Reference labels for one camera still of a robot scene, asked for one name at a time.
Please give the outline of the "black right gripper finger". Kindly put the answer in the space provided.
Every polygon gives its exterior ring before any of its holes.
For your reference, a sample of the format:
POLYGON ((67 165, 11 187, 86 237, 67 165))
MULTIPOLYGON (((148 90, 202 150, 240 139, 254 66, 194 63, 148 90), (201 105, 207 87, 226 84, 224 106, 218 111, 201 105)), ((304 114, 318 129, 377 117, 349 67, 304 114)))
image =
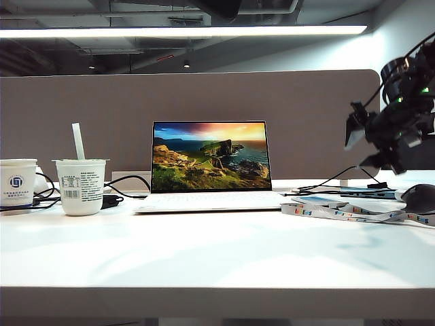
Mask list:
POLYGON ((357 115, 349 115, 346 121, 344 149, 349 151, 364 136, 365 119, 357 115))
POLYGON ((359 166, 361 167, 370 166, 374 168, 382 168, 385 165, 386 165, 385 157, 381 152, 370 155, 359 163, 359 166))

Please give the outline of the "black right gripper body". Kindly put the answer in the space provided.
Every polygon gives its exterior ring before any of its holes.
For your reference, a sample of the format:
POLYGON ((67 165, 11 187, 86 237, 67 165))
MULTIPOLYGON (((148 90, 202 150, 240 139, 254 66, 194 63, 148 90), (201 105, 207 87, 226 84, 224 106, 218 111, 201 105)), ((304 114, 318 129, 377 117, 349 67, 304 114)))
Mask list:
POLYGON ((377 153, 383 153, 386 165, 399 175, 406 172, 399 146, 416 147, 432 138, 434 103, 432 101, 394 101, 379 113, 368 112, 360 102, 352 102, 354 112, 365 119, 365 136, 377 153))

